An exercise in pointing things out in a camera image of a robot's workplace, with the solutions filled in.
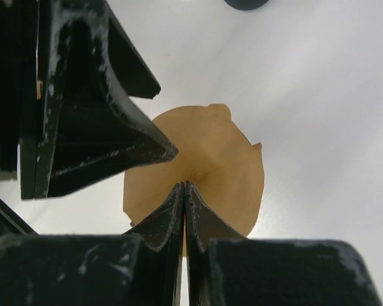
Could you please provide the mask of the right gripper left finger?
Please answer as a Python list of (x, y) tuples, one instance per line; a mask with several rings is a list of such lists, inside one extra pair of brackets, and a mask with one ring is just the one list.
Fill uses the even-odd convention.
[(0, 237), (0, 305), (179, 305), (184, 186), (122, 235)]

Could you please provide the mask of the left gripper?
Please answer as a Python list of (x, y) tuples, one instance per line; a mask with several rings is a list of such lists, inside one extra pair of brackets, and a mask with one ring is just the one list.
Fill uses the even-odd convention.
[(23, 200), (173, 160), (133, 102), (160, 90), (108, 2), (0, 1), (0, 180), (17, 177), (21, 138)]

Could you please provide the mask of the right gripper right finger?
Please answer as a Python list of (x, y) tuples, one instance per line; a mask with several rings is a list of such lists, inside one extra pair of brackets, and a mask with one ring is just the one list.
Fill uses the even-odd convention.
[(360, 254), (340, 240), (248, 239), (185, 186), (191, 305), (380, 305)]

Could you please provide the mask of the brown paper coffee filter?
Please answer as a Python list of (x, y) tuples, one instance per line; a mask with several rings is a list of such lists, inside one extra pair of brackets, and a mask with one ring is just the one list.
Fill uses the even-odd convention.
[(261, 144), (248, 141), (224, 104), (173, 108), (153, 123), (178, 153), (169, 162), (126, 171), (123, 211), (131, 222), (138, 224), (156, 210), (177, 183), (190, 181), (211, 210), (248, 236), (264, 190)]

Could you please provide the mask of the red lidded coffee carafe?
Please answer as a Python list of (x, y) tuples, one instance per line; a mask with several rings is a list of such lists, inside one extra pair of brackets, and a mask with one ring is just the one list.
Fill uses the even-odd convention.
[(225, 0), (235, 10), (252, 11), (264, 6), (269, 0)]

